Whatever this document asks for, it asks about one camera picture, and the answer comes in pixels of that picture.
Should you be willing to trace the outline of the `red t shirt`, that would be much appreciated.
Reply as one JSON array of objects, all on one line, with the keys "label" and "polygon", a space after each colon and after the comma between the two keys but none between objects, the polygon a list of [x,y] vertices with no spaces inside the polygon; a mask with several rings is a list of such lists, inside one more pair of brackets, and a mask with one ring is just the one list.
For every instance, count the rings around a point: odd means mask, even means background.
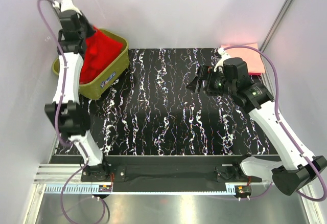
[{"label": "red t shirt", "polygon": [[97,78],[121,53],[123,44],[94,27],[95,33],[86,39],[86,53],[80,73],[80,84]]}]

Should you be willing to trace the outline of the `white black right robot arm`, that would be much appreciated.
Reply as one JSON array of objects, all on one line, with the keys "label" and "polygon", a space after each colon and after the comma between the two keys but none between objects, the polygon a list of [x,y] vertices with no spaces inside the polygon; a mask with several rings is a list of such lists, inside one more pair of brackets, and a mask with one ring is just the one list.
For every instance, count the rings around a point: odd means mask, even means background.
[{"label": "white black right robot arm", "polygon": [[326,158],[315,156],[296,136],[278,111],[277,98],[261,83],[251,80],[247,63],[242,58],[227,58],[216,66],[201,65],[187,89],[208,96],[228,95],[262,129],[280,160],[262,160],[244,155],[233,163],[236,179],[257,177],[276,185],[285,195],[292,195],[310,183],[321,179]]}]

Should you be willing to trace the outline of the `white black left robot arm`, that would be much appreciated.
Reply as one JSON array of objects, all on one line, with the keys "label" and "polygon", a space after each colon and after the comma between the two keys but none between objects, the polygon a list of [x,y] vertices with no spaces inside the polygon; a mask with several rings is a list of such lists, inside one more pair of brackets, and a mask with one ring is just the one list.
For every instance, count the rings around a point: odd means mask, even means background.
[{"label": "white black left robot arm", "polygon": [[58,84],[53,100],[44,106],[60,144],[75,146],[83,157],[82,180],[104,181],[110,170],[104,154],[90,132],[90,117],[79,102],[80,73],[84,63],[86,39],[95,33],[82,13],[68,9],[59,14],[61,30],[56,38],[59,54]]}]

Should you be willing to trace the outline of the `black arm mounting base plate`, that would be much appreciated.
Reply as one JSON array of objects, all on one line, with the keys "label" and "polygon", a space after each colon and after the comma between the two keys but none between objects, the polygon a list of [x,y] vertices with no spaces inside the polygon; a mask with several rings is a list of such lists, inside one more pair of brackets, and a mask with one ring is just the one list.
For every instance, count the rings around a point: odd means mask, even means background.
[{"label": "black arm mounting base plate", "polygon": [[210,190],[226,183],[245,185],[262,182],[262,178],[247,177],[238,170],[236,164],[242,159],[241,155],[107,156],[105,160],[110,175],[99,182],[128,187],[168,185],[178,189]]}]

